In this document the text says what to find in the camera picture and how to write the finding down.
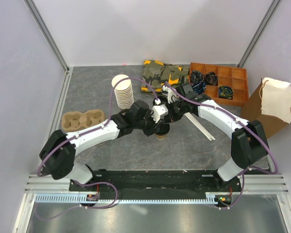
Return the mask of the single brown paper cup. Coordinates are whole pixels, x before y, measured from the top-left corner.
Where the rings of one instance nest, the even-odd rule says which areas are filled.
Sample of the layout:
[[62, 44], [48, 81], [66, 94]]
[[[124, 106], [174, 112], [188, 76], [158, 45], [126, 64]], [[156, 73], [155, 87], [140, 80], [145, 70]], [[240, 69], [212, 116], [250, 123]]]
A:
[[164, 138], [166, 138], [167, 134], [155, 134], [155, 136], [156, 136], [158, 139], [164, 139]]

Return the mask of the black plastic cup lid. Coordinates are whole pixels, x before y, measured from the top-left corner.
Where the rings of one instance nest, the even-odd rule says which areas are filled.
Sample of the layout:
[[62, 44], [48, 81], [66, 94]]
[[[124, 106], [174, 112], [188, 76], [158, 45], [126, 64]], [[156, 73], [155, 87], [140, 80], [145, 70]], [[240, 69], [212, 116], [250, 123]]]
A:
[[164, 136], [166, 134], [168, 134], [170, 131], [170, 125], [169, 124], [160, 124], [156, 130], [155, 130], [155, 134], [159, 135], [159, 136]]

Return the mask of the cardboard cup carrier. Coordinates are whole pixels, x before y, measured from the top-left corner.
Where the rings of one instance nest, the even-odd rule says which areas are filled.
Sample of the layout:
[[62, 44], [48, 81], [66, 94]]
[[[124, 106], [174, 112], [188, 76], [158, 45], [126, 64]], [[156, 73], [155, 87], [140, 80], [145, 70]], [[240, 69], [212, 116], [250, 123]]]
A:
[[88, 110], [85, 113], [74, 111], [62, 116], [61, 127], [65, 132], [76, 132], [96, 126], [105, 120], [105, 113], [100, 109]]

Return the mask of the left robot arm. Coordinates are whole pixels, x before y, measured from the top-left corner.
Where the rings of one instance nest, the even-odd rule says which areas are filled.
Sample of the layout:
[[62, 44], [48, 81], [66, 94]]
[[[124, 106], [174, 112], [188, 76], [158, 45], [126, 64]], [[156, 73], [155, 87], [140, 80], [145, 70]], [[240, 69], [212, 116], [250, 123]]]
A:
[[95, 189], [97, 180], [86, 165], [76, 163], [75, 157], [92, 146], [120, 138], [135, 129], [142, 130], [147, 136], [157, 133], [167, 113], [162, 103], [149, 108], [147, 103], [138, 100], [129, 109], [96, 126], [70, 133], [56, 130], [39, 154], [42, 163], [37, 174], [50, 175], [54, 180], [76, 180], [86, 191], [91, 191]]

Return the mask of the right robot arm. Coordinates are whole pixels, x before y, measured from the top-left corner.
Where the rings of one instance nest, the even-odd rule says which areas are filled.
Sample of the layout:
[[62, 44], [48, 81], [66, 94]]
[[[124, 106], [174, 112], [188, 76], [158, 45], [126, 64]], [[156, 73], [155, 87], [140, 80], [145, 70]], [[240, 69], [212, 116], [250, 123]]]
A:
[[212, 179], [213, 187], [224, 191], [230, 180], [245, 173], [261, 158], [271, 154], [262, 124], [237, 117], [219, 106], [206, 95], [196, 95], [190, 84], [177, 90], [170, 84], [162, 86], [167, 96], [168, 113], [173, 121], [186, 114], [205, 119], [223, 131], [231, 139], [231, 158], [217, 169]]

